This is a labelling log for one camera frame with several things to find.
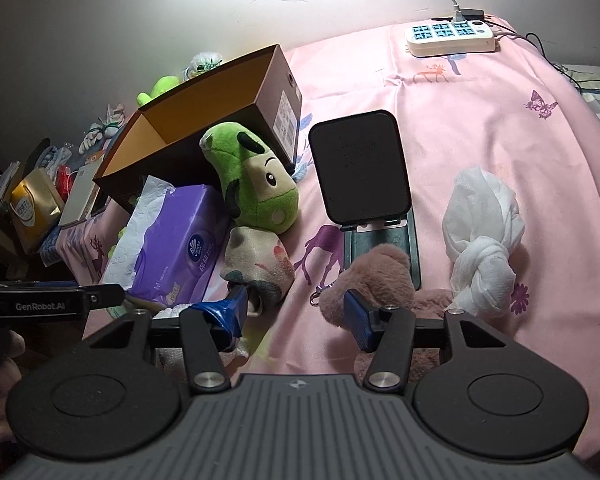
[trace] knotted white bag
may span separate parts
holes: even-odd
[[[509,255],[525,231],[516,193],[481,168],[462,170],[455,182],[442,219],[446,255],[455,262],[448,308],[501,316],[516,281]]]

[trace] pink plush toy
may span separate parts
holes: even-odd
[[[10,332],[10,337],[8,350],[3,355],[4,360],[0,364],[0,443],[9,440],[13,436],[4,413],[4,403],[9,391],[22,378],[18,366],[11,358],[21,355],[25,350],[24,339],[21,336],[15,332]]]
[[[451,304],[450,290],[414,290],[411,282],[411,262],[403,250],[390,244],[381,244],[357,257],[333,286],[320,295],[320,311],[329,323],[342,326],[344,293],[355,288],[373,306],[396,304],[410,309],[417,317],[441,319],[444,309]],[[374,354],[360,352],[354,363],[354,373],[362,382]],[[427,371],[438,366],[438,351],[414,349],[409,381],[419,380]]]

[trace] gold paper bag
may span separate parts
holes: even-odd
[[[11,219],[25,253],[31,254],[60,220],[64,202],[43,168],[21,181],[9,200]]]

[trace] red object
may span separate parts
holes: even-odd
[[[69,198],[71,188],[74,185],[75,173],[72,173],[71,168],[68,166],[60,166],[58,173],[56,173],[56,189],[60,194],[63,202]]]

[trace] purple tissue package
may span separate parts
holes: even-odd
[[[186,186],[167,193],[144,234],[127,292],[165,306],[201,301],[228,225],[222,196],[213,187]]]

